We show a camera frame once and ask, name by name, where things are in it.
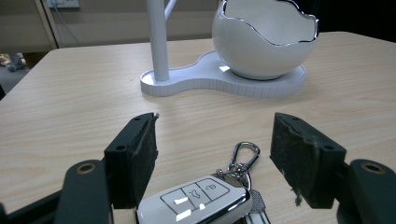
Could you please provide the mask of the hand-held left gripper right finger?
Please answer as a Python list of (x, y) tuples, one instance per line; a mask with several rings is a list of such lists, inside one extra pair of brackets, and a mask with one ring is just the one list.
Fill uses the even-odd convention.
[(275, 113), (270, 159), (301, 199), (312, 208), (332, 208), (334, 177), (347, 151), (303, 119)]

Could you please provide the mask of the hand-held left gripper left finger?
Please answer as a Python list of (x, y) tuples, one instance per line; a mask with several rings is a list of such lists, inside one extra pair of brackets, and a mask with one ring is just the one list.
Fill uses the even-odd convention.
[(146, 113), (131, 119), (105, 149), (107, 184), (115, 209), (135, 208), (145, 194), (159, 154), (158, 117)]

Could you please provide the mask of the white car key fob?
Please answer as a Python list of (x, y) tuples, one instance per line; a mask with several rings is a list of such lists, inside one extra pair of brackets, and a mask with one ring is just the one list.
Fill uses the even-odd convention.
[(136, 222), (234, 224), (251, 207), (246, 188), (207, 175), (145, 198), (136, 209)]

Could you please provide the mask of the white egg-shaped bowl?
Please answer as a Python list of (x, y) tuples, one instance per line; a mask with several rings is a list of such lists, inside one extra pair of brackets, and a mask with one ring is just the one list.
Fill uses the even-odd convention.
[(222, 0), (212, 25), (220, 59), (238, 76), (273, 79), (302, 65), (318, 39), (318, 19), (292, 0)]

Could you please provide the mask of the white stand with pole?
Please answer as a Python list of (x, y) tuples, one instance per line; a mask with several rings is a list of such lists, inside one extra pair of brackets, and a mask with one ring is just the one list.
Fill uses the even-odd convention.
[(253, 98), (276, 98), (300, 90), (306, 70), (298, 66), (273, 80), (252, 80), (235, 75), (216, 52), (208, 52), (195, 63), (171, 69), (168, 66), (165, 16), (177, 0), (146, 0), (153, 69), (140, 77), (141, 91), (165, 97), (182, 91), (209, 89)]

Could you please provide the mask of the plush toy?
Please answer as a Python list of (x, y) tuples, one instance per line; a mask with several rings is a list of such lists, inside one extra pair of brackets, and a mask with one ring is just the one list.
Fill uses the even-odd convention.
[(15, 72), (27, 66), (26, 61), (18, 53), (0, 54), (0, 65), (4, 66), (9, 72)]

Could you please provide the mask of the white door frame strip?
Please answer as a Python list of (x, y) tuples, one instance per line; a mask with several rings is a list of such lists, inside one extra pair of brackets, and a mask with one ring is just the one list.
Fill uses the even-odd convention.
[(49, 8), (47, 0), (35, 0), (38, 13), (42, 20), (44, 29), (49, 38), (49, 42), (54, 49), (61, 49), (64, 47), (64, 43), (59, 34), (56, 21)]

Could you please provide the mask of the white wall socket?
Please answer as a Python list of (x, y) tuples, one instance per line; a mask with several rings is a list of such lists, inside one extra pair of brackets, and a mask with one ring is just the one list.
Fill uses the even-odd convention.
[(46, 0), (52, 8), (79, 8), (78, 0)]

